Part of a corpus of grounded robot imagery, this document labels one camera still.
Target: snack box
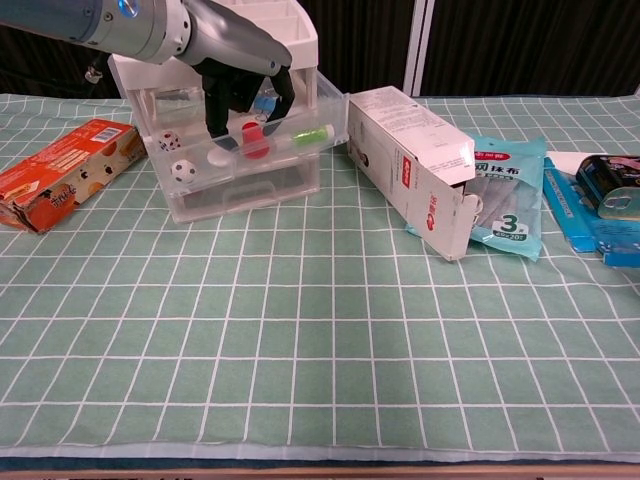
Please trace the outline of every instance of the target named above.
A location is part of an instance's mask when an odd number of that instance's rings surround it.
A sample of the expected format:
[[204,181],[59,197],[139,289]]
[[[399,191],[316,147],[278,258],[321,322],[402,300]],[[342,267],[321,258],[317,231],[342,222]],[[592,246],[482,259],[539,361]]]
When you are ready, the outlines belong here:
[[465,195],[474,141],[395,87],[350,95],[349,156],[402,218],[447,260],[465,256],[481,209]]
[[0,223],[47,232],[146,155],[134,126],[91,120],[0,173]]

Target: teal package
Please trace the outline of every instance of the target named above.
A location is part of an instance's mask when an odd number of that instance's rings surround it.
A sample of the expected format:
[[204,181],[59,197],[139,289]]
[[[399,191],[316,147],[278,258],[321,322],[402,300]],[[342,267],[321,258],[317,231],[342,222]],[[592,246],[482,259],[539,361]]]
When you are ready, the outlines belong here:
[[542,250],[542,185],[547,145],[544,138],[511,142],[474,136],[475,193],[483,208],[471,239],[537,261]]

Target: white dice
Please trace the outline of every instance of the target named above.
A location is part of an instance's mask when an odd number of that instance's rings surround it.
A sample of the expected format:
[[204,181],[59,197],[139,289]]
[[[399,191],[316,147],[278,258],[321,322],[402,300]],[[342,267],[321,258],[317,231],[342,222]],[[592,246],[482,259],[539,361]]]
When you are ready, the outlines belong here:
[[160,149],[165,152],[170,152],[176,148],[180,148],[180,138],[175,132],[167,130],[162,134],[162,138],[159,140]]

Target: red logo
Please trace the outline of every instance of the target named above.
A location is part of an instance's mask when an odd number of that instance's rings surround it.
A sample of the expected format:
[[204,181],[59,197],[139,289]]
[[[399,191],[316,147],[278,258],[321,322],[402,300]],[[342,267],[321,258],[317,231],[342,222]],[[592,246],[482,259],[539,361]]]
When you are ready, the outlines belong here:
[[411,185],[411,160],[407,157],[402,160],[402,183],[407,188]]
[[438,197],[431,195],[429,198],[429,214],[427,215],[427,228],[433,231],[436,227],[436,207],[438,206]]
[[508,153],[498,152],[476,152],[476,160],[495,160],[501,162],[503,160],[509,160],[511,155]]

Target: green grid tablecloth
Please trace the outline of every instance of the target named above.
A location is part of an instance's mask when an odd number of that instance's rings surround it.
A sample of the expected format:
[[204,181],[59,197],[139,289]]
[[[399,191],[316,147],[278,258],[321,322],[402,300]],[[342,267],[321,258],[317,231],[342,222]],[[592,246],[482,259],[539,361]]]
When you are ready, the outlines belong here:
[[[447,99],[467,132],[640,151],[640,98]],[[0,166],[123,101],[0,96]],[[344,148],[322,190],[176,225],[141,162],[46,236],[0,228],[0,455],[640,462],[640,272],[447,263]]]

